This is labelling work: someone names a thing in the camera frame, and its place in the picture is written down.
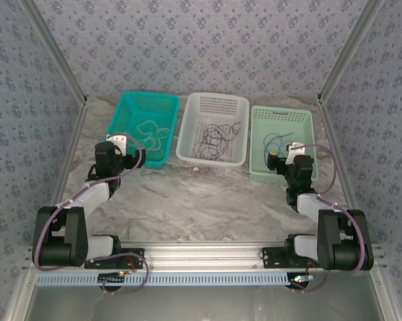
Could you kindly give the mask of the aluminium frame post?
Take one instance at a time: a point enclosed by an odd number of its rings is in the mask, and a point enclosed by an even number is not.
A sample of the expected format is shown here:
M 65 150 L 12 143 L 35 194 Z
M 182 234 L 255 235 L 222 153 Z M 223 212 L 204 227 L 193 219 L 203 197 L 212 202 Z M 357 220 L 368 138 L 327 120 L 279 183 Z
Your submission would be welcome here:
M 318 93 L 318 101 L 325 104 L 330 98 L 336 85 L 339 83 L 344 71 L 350 64 L 357 48 L 360 46 L 363 38 L 369 31 L 374 19 L 379 10 L 383 6 L 385 0 L 366 0 L 365 4 L 355 21 L 342 49 L 340 50 L 337 59 L 325 79 L 321 90 Z
M 63 51 L 60 49 L 57 41 L 55 40 L 51 30 L 49 29 L 46 20 L 43 18 L 40 10 L 35 4 L 34 0 L 18 0 L 25 14 L 28 16 L 34 30 L 37 32 L 39 38 L 43 42 L 46 50 L 48 51 L 54 64 L 63 76 L 66 84 L 69 86 L 72 94 L 76 100 L 84 105 L 86 97 L 79 85 L 76 76 L 71 70 Z

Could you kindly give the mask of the light green plastic basket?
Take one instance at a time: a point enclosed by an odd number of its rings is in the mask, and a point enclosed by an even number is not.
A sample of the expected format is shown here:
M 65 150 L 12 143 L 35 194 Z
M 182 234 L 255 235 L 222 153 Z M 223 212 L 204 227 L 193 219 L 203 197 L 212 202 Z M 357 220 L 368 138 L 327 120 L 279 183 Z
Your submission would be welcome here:
M 312 113 L 308 110 L 253 106 L 249 151 L 249 178 L 252 181 L 285 185 L 282 175 L 266 166 L 267 155 L 286 158 L 292 142 L 314 144 Z

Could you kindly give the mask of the teal plastic basket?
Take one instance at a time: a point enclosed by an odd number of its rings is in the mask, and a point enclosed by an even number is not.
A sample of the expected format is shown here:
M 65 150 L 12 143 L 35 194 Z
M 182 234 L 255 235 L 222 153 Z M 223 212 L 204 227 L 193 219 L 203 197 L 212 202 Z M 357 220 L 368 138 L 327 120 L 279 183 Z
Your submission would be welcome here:
M 180 100 L 176 95 L 125 92 L 106 134 L 126 133 L 146 150 L 144 166 L 161 168 L 169 157 Z

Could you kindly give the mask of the aluminium side rail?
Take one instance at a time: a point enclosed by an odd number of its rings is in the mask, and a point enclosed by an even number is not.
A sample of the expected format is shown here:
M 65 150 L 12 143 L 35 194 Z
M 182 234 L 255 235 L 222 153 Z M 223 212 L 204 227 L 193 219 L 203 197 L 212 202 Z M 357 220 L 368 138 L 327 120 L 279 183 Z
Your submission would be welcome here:
M 352 208 L 352 209 L 358 209 L 359 204 L 357 203 L 357 199 L 355 197 L 355 192 L 352 187 L 350 177 L 348 175 L 343 155 L 340 150 L 340 146 L 338 144 L 338 139 L 335 134 L 333 125 L 332 125 L 332 120 L 330 118 L 330 115 L 328 113 L 328 110 L 322 101 L 321 96 L 317 97 L 318 100 L 318 107 L 320 111 L 320 115 L 324 124 L 324 128 L 326 131 L 327 139 L 329 141 L 330 149 L 333 152 L 333 155 L 335 156 L 336 159 L 336 167 L 337 167 L 337 173 L 338 177 L 340 180 L 340 185 L 344 194 L 344 197 L 346 199 L 346 204 Z
M 70 137 L 70 142 L 69 142 L 65 157 L 63 159 L 63 163 L 62 163 L 59 175 L 58 175 L 56 187 L 52 194 L 52 198 L 50 201 L 51 205 L 55 205 L 56 203 L 58 203 L 62 199 L 62 196 L 64 194 L 66 182 L 68 179 L 68 175 L 70 173 L 70 167 L 72 164 L 72 160 L 75 155 L 76 147 L 78 145 L 82 127 L 84 125 L 84 121 L 86 118 L 86 113 L 87 113 L 86 102 L 82 102 L 80 111 L 78 112 L 78 115 L 76 118 L 74 129 L 72 131 L 72 135 Z

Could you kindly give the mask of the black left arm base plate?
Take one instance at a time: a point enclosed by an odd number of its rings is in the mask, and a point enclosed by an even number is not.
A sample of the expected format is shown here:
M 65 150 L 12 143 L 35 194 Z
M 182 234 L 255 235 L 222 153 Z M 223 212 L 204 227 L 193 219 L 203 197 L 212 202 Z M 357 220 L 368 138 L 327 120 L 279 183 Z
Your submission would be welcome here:
M 98 257 L 85 262 L 87 270 L 141 270 L 144 267 L 143 248 L 123 248 L 120 253 Z

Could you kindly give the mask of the white plastic basket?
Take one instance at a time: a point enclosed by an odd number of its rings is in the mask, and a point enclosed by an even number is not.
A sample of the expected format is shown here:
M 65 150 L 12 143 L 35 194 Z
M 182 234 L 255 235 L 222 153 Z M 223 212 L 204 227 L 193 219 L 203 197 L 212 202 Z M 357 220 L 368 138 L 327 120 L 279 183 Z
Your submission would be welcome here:
M 198 92 L 187 98 L 176 155 L 202 167 L 240 167 L 246 160 L 249 102 L 241 96 Z

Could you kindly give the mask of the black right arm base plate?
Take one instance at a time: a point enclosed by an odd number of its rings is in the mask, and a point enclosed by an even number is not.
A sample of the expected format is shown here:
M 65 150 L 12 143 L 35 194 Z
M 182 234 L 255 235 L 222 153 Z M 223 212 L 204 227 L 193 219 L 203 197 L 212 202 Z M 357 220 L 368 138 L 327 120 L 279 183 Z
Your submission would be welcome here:
M 317 262 L 313 259 L 296 255 L 292 250 L 284 247 L 264 247 L 260 256 L 265 269 L 318 267 Z

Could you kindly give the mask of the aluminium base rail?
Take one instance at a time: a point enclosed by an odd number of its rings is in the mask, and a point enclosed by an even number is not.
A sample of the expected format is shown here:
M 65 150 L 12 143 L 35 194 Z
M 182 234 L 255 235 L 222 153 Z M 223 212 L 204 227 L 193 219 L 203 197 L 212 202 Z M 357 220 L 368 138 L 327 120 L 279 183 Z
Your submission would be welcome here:
M 49 264 L 39 262 L 43 272 L 84 268 L 86 261 L 120 253 L 123 248 L 143 248 L 144 267 L 151 272 L 250 272 L 264 270 L 260 252 L 264 247 L 284 247 L 280 242 L 119 242 L 111 237 L 89 239 L 87 256 L 71 263 L 64 256 L 52 255 Z M 280 271 L 303 268 L 270 269 Z

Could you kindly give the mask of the black controller board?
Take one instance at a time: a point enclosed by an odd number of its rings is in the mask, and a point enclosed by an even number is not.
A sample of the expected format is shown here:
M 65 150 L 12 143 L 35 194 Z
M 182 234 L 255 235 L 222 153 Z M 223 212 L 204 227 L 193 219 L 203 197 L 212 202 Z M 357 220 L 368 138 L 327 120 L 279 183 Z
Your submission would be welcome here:
M 290 285 L 298 290 L 305 290 L 309 282 L 313 281 L 314 277 L 310 274 L 290 274 Z
M 126 274 L 124 272 L 111 272 L 98 274 L 97 283 L 98 284 L 123 284 L 125 281 Z

